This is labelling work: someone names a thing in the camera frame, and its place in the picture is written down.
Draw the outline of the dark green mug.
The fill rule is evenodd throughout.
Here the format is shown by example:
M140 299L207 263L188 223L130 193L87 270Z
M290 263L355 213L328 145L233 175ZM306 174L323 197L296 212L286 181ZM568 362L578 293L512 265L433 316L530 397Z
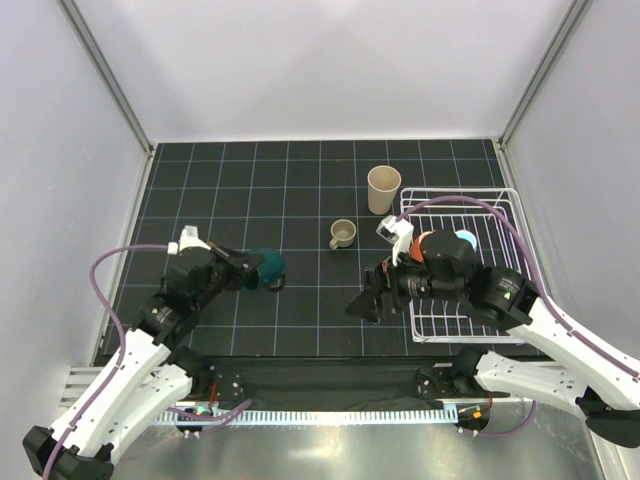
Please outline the dark green mug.
M250 252L260 253L265 257L264 262L253 272L258 272L263 288L271 293L280 292L286 284L286 264L279 251L271 248L261 248Z

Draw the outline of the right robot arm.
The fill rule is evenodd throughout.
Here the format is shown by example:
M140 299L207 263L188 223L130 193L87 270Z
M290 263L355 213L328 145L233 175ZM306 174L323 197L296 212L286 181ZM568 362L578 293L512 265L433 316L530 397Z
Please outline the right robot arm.
M560 365L553 370L486 349L463 349L449 368L426 374L430 391L526 397L575 416L613 444L638 447L638 365L580 332L519 272L483 265L471 242L458 233L429 232L408 252L367 268L363 289L345 312L378 324L385 295L396 309L414 300L454 303L474 323L519 338Z

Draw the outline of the light blue mug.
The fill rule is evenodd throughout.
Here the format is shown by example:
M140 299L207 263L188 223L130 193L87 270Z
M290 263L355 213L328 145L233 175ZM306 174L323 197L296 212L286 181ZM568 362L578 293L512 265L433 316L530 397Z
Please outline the light blue mug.
M455 234L456 234L456 236L458 238L460 238L462 240L466 240L467 242L469 242L474 251L477 250L478 241L477 241L476 236L472 232L470 232L468 230L465 230L465 229L461 229L461 230L457 230L455 232Z

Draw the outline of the small grey-beige mug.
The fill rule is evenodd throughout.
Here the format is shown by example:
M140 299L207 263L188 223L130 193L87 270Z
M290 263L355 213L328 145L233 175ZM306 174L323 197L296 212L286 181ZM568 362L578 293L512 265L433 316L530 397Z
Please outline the small grey-beige mug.
M329 248L337 250L351 246L357 234L356 225L349 219L338 219L330 227Z

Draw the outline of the tall beige cup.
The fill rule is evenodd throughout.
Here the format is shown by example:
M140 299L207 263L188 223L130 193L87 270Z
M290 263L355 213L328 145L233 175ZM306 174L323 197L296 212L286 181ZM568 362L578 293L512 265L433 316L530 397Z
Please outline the tall beige cup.
M368 208L375 215L385 215L392 206L402 183L398 170L389 165L373 167L367 175Z

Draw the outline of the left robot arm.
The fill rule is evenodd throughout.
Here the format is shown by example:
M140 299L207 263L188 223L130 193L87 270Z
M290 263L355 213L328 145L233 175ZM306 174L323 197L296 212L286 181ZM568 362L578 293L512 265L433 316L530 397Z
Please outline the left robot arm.
M136 248L166 253L166 274L130 328L123 327L105 296L98 297L116 327L119 346L63 415L25 435L29 463L43 479L111 478L157 417L178 401L201 400L210 392L210 362L181 344L203 310L223 292L279 290L285 284L285 263L277 252L205 243L191 227L176 242Z

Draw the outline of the orange mug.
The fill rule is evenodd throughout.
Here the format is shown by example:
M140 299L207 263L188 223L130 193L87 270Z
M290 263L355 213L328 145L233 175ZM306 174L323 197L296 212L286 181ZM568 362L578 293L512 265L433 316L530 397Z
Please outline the orange mug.
M422 241L428 237L429 235L432 234L432 231L426 231L423 232L421 234L419 234L412 242L410 248L409 248L409 256L420 263L424 262L424 258L423 258L423 253L422 253L422 249L421 249L421 243Z

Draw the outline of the black grid mat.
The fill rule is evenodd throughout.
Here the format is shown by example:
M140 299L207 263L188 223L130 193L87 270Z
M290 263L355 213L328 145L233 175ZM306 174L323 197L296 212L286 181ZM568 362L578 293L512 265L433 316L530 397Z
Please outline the black grid mat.
M132 241L162 244L185 225L235 250L272 248L286 285L220 295L185 345L211 356L365 357L453 355L460 344L413 341L408 312L379 325L348 316L362 273L389 250L368 208L367 175L398 170L404 187L505 187L493 143L482 140L169 143L159 146L136 213ZM330 227L349 219L353 244L329 248ZM114 308L129 326L158 288L166 258L131 253Z

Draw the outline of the right aluminium frame post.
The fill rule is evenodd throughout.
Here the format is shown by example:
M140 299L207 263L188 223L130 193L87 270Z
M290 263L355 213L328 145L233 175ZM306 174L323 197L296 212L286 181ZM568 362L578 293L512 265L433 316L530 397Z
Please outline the right aluminium frame post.
M560 56L562 55L571 36L581 22L583 16L591 6L590 0L572 0L564 13L558 27L554 31L540 61L529 79L522 95L509 117L497 142L500 149L505 151L512 140L525 115L543 88Z

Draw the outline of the left aluminium frame post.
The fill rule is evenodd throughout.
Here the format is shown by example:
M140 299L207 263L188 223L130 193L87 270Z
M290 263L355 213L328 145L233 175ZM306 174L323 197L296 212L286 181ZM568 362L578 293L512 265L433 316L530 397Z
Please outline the left aluminium frame post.
M143 152L147 156L151 155L154 151L154 144L144 131L77 2L73 0L57 0L56 4L67 19L133 137Z

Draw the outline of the aluminium frame post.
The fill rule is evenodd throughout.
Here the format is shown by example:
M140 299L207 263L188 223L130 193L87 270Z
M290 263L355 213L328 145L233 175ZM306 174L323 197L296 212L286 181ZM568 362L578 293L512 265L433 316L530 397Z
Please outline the aluminium frame post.
M133 137L143 152L147 156L151 155L154 151L154 144L144 131L77 2L73 0L57 0L56 4L67 19Z
M564 13L558 27L554 31L540 61L529 79L522 95L509 117L497 142L500 149L505 151L512 140L525 115L543 88L560 56L562 55L571 36L581 22L583 16L591 6L590 0L572 0Z

